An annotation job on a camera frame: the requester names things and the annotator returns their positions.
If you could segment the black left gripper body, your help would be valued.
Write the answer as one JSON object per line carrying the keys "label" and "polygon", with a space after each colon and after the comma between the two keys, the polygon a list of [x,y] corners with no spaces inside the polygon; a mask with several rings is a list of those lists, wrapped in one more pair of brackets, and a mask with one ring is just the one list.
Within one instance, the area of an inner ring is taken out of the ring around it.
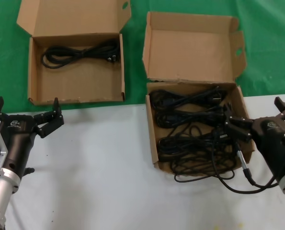
{"label": "black left gripper body", "polygon": [[1,134],[7,148],[3,168],[23,177],[37,126],[31,115],[0,115]]}

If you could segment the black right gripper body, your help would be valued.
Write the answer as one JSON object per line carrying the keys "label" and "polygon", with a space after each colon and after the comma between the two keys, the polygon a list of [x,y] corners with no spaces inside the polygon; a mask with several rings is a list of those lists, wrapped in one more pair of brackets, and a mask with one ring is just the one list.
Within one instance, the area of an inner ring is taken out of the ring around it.
{"label": "black right gripper body", "polygon": [[251,136],[276,181],[285,176],[285,121],[263,117],[253,121]]}

